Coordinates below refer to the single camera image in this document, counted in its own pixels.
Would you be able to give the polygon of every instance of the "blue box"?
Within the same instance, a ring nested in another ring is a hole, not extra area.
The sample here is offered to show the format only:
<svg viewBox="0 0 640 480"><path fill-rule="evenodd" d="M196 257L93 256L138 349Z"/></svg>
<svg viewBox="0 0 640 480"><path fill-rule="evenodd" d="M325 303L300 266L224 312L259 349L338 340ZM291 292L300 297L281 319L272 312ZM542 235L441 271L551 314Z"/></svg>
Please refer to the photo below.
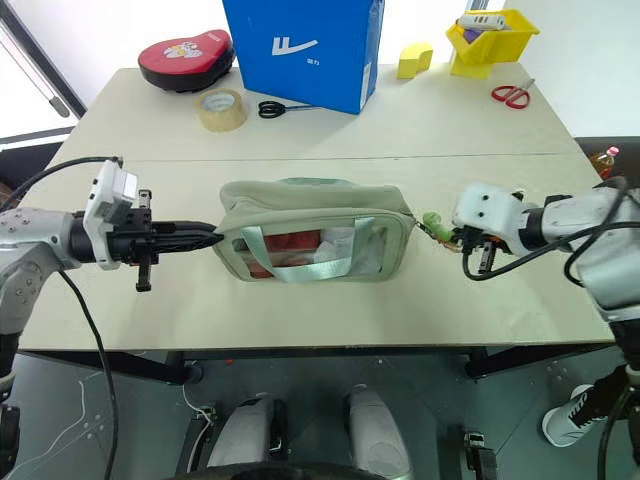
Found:
<svg viewBox="0 0 640 480"><path fill-rule="evenodd" d="M360 113L376 86L384 0L224 0L245 88Z"/></svg>

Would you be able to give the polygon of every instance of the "black scissors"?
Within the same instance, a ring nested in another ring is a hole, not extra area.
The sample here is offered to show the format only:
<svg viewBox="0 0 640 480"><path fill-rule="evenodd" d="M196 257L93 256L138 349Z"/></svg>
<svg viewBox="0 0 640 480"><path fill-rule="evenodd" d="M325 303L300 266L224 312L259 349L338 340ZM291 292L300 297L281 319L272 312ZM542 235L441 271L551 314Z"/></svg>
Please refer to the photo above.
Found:
<svg viewBox="0 0 640 480"><path fill-rule="evenodd" d="M288 110L312 110L314 108L320 107L314 107L313 105L296 105L287 107L280 102L267 100L266 102L260 102L258 104L258 115L260 118L277 118Z"/></svg>

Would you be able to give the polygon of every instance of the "white sneaker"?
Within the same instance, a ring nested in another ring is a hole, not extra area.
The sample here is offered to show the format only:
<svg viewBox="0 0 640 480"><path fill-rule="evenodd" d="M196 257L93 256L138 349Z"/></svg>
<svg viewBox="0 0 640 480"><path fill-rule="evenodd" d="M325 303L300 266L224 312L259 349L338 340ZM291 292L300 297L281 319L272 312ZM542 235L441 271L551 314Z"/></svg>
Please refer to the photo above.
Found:
<svg viewBox="0 0 640 480"><path fill-rule="evenodd" d="M587 401L588 391L593 385L580 385L571 393L571 400L563 406L549 410L542 419L542 432L554 447L569 447L588 433L596 422L606 417L580 419L574 423L584 403Z"/></svg>

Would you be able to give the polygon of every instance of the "yellow plastic bin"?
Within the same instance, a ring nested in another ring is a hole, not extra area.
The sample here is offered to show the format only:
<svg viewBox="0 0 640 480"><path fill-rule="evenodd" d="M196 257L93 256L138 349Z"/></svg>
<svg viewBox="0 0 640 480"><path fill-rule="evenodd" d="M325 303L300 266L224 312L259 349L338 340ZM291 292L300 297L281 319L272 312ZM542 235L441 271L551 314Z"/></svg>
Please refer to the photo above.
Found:
<svg viewBox="0 0 640 480"><path fill-rule="evenodd" d="M540 33L529 20L518 10L470 10L470 15L485 13L504 15L510 30L483 32L474 42L467 43L464 28L454 24L447 30L447 37L456 50L451 73L457 75L486 78L491 72L491 65L501 62L516 62L527 46L532 35Z"/></svg>

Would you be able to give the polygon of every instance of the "red scissors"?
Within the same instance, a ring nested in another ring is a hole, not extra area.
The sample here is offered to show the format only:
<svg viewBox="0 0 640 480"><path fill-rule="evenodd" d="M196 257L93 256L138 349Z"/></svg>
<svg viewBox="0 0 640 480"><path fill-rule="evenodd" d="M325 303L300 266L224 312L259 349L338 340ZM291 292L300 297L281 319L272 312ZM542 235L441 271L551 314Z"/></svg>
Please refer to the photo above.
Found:
<svg viewBox="0 0 640 480"><path fill-rule="evenodd" d="M522 110L523 108L527 108L529 103L531 103L531 97L527 90L529 90L531 85L533 85L534 81L535 80L533 78L527 80L520 87L515 87L513 85L501 85L491 90L491 96L499 102L504 102L507 107Z"/></svg>

